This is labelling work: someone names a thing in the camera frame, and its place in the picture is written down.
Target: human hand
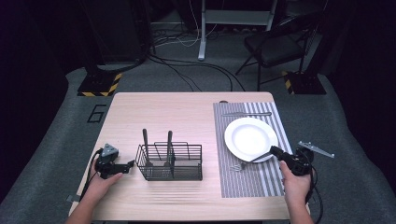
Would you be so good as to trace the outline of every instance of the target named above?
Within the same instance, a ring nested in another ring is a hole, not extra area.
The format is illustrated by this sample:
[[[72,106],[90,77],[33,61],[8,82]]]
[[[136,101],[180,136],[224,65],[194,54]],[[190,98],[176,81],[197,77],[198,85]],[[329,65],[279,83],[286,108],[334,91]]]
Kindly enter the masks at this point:
[[[311,176],[294,175],[288,165],[281,161],[280,170],[283,175],[285,187],[285,201],[288,205],[305,205],[305,197],[311,186]]]
[[[95,171],[94,165],[91,168],[90,185],[87,192],[82,198],[83,201],[89,201],[93,204],[98,204],[99,201],[106,195],[108,189],[122,178],[122,173],[111,176],[108,179],[103,179],[100,174]]]

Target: gray carpet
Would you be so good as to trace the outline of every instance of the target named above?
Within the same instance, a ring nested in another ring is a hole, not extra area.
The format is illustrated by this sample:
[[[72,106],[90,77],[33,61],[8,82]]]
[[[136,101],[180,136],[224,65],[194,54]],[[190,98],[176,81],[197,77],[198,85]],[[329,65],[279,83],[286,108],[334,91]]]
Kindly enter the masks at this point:
[[[222,66],[234,73],[248,56],[242,44],[243,37],[222,34],[208,40],[205,63]],[[168,44],[156,50],[160,57],[197,62],[198,48],[198,43],[192,47]],[[293,62],[265,69],[263,79],[280,76],[284,70],[296,70],[297,64]],[[104,68],[124,65],[107,65]],[[202,91],[231,89],[229,79],[213,68],[175,68],[183,76],[190,77]],[[246,91],[255,91],[255,73],[256,66],[252,66],[238,76]],[[87,120],[95,105],[106,105],[98,108],[106,115],[112,101],[112,97],[77,96],[84,77],[84,69],[67,75],[69,90],[64,103],[35,155],[3,200],[0,223],[62,223],[66,220],[71,204],[65,198],[76,193],[104,121],[87,123]],[[289,95],[282,79],[262,85],[262,91],[274,95],[292,147],[297,147],[300,140],[311,141],[335,154],[335,159],[316,154],[313,162],[318,171],[318,189],[323,200],[324,214],[320,223],[395,223],[396,199],[388,182],[367,159],[348,130],[343,108],[328,79],[322,75],[319,79],[326,95]],[[186,80],[191,87],[168,66],[146,60],[123,73],[116,92],[191,91],[191,88],[198,91],[190,80]],[[233,90],[241,91],[233,78],[232,81]],[[319,213],[318,196],[314,195],[310,204],[315,219]]]

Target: black wire basket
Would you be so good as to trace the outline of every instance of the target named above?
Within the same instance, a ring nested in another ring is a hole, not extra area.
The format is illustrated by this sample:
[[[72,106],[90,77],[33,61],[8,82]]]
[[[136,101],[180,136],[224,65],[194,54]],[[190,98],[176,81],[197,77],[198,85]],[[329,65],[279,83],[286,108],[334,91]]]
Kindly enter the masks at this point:
[[[136,165],[146,180],[202,180],[202,146],[186,142],[139,145]]]

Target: black curtain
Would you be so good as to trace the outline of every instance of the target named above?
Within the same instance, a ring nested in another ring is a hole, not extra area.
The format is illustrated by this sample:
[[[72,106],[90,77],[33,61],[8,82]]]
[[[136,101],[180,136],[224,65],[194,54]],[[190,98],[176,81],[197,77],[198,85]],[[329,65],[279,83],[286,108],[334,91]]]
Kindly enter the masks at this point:
[[[329,79],[350,131],[396,193],[396,3],[356,4],[340,62]]]

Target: human arm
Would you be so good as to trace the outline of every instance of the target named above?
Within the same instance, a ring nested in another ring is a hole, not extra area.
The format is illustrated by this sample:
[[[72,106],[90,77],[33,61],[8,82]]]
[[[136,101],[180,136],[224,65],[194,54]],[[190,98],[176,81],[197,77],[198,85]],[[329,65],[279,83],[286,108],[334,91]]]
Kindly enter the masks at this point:
[[[103,179],[95,172],[93,167],[91,169],[91,174],[92,180],[90,181],[87,192],[70,217],[66,220],[65,224],[90,224],[93,210],[96,205],[105,196],[108,189],[122,177],[122,174],[119,173],[108,179]]]
[[[314,223],[305,206],[305,196],[311,185],[311,176],[294,175],[284,161],[281,161],[279,164],[284,177],[285,201],[289,209],[290,223]]]

